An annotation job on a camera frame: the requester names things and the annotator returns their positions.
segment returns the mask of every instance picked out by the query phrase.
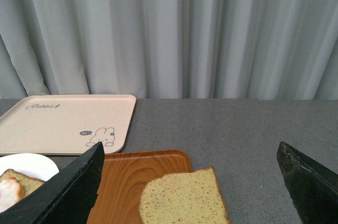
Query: plate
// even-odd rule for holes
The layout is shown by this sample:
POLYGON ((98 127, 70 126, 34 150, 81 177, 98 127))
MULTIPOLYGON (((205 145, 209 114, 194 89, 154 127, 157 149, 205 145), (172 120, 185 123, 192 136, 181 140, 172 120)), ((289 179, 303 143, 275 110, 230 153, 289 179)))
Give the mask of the plate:
POLYGON ((57 165, 48 157, 40 154, 12 154, 0 158, 0 174, 7 169, 14 169, 20 173, 43 181, 49 180, 59 172, 57 165))
POLYGON ((118 153, 105 156, 102 180, 87 224, 140 224, 138 204, 144 186, 165 174, 192 172, 181 150, 118 153))

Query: bread slice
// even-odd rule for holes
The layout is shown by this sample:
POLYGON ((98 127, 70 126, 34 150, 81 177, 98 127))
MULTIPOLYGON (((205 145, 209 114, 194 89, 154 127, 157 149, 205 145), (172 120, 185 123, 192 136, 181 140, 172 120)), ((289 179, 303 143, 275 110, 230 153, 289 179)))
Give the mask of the bread slice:
POLYGON ((139 214, 143 224, 231 224, 213 167, 148 182, 139 214))
POLYGON ((15 177, 17 181, 22 185, 25 197, 31 194, 33 191, 35 191, 37 188, 39 188, 41 185, 43 185, 45 182, 37 179, 37 178, 31 178, 28 175, 22 174, 20 172, 17 172, 12 169, 6 170, 1 176, 0 176, 0 182, 2 182, 5 179, 15 177))

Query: black object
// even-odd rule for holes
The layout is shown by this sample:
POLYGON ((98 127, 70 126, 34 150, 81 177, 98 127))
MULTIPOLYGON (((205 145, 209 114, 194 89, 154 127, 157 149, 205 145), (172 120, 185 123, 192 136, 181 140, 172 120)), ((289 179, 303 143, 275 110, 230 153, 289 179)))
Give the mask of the black object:
POLYGON ((338 175, 285 142, 277 160, 302 223, 338 223, 338 175))
POLYGON ((94 145, 32 194, 0 214, 1 224, 86 224, 105 160, 94 145))

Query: bread crust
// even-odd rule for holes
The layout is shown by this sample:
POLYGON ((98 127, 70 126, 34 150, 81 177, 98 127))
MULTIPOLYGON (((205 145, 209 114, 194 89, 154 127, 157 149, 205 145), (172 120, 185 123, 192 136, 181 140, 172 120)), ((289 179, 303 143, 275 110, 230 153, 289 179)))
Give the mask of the bread crust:
POLYGON ((45 181, 43 181, 43 180, 41 180, 41 179, 38 179, 38 178, 32 178, 32 177, 30 177, 30 176, 28 176, 28 175, 25 175, 25 174, 23 174, 23 173, 20 173, 20 172, 18 172, 18 171, 15 171, 14 169, 7 169, 4 173, 2 173, 2 175, 0 175, 0 182, 1 182, 2 180, 4 180, 4 179, 7 179, 7 178, 4 178, 4 176, 5 176, 6 174, 8 174, 8 173, 14 173, 14 175, 12 175, 12 176, 14 176, 14 177, 15 177, 15 175, 17 174, 17 175, 21 175, 21 176, 23 176, 23 177, 25 177, 25 178, 27 178, 27 179, 30 179, 30 180, 38 181, 38 182, 41 182, 41 183, 44 183, 44 182, 45 182, 45 181))
POLYGON ((213 174, 214 174, 214 176, 216 178, 216 185, 217 185, 218 194, 221 195, 223 206, 224 206, 224 209, 225 209, 225 212, 226 212, 226 218, 228 219, 228 209, 227 209, 227 206, 226 206, 226 202, 224 201, 224 198, 222 197, 222 194, 221 194, 220 184, 218 183, 218 179, 217 179, 217 176, 216 176, 215 168, 213 166, 210 166, 210 167, 207 168, 207 170, 208 169, 212 169, 212 172, 213 172, 213 174))

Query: orange tray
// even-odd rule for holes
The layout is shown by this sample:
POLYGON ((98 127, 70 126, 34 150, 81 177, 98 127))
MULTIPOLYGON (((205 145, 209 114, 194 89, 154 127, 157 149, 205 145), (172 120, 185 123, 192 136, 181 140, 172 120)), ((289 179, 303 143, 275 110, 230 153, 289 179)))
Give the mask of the orange tray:
POLYGON ((106 155, 87 224, 139 224, 139 199, 146 183, 180 172, 192 172, 188 155, 180 150, 106 155))

